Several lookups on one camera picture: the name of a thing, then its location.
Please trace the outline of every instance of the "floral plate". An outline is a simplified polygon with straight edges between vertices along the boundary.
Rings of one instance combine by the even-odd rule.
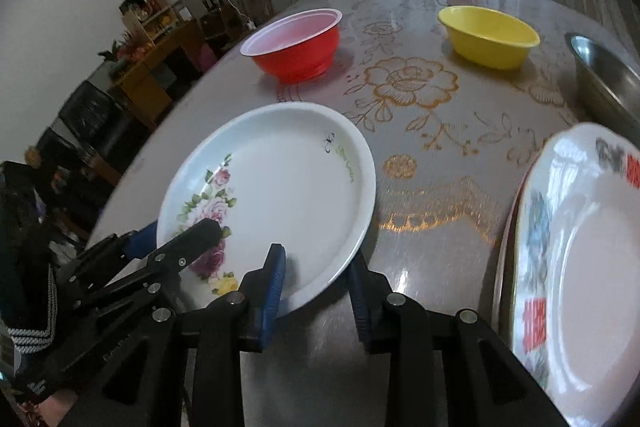
[[[516,190],[513,203],[507,215],[504,224],[504,233],[500,242],[500,251],[498,253],[498,264],[495,270],[494,281],[494,302],[491,313],[491,327],[496,331],[507,343],[511,342],[511,301],[513,301],[513,291],[515,285],[513,281],[513,252],[516,235],[516,218],[522,200],[522,190],[524,184],[529,177],[531,168],[535,165],[538,155],[525,172],[520,181],[520,185]]]
[[[637,391],[639,189],[640,152],[584,123],[549,140],[522,194],[511,349],[574,426]]]
[[[255,109],[223,125],[185,160],[164,196],[158,246],[209,217],[223,239],[180,274],[189,309],[238,289],[271,243],[287,253],[278,309],[334,281],[364,238],[376,177],[369,147],[343,115],[306,102]]]

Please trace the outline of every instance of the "shelf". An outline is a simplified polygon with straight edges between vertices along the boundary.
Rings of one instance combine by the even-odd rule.
[[[166,6],[166,7],[162,8],[159,12],[154,13],[148,19],[140,21],[140,24],[142,24],[143,26],[146,26],[147,23],[154,21],[155,19],[157,19],[159,16],[161,16],[164,12],[166,12],[170,8],[171,8],[171,6]]]
[[[173,30],[175,27],[177,26],[177,21],[174,21],[173,23],[165,26],[164,28],[162,28],[158,33],[156,33],[154,36],[149,35],[149,38],[151,39],[152,42],[156,42],[156,39],[158,37],[161,37],[162,35],[164,35],[165,33],[167,33],[169,30]]]

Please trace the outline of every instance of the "metal bowl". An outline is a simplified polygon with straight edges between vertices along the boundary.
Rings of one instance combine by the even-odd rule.
[[[592,116],[640,148],[640,76],[590,38],[567,33],[578,97]]]

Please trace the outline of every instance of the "floral tablecloth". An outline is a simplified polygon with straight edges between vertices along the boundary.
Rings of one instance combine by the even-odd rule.
[[[518,71],[476,66],[452,51],[437,20],[447,4],[510,13],[542,42]],[[518,182],[545,141],[577,121],[564,33],[633,60],[599,24],[548,0],[301,0],[289,12],[319,7],[343,13],[329,71],[279,85],[236,47],[145,145],[92,240],[155,220],[180,163],[225,121],[267,103],[317,102],[350,118],[374,157],[378,198],[363,246],[370,267],[428,309],[470,307],[488,319],[497,241]],[[337,283],[279,320],[265,353],[243,355],[246,423],[382,425],[387,369],[386,358],[365,356]]]

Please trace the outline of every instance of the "yellow bowl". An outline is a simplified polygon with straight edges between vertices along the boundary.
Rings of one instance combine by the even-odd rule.
[[[516,17],[478,6],[450,6],[438,13],[453,48],[488,68],[514,70],[540,44],[540,36]]]

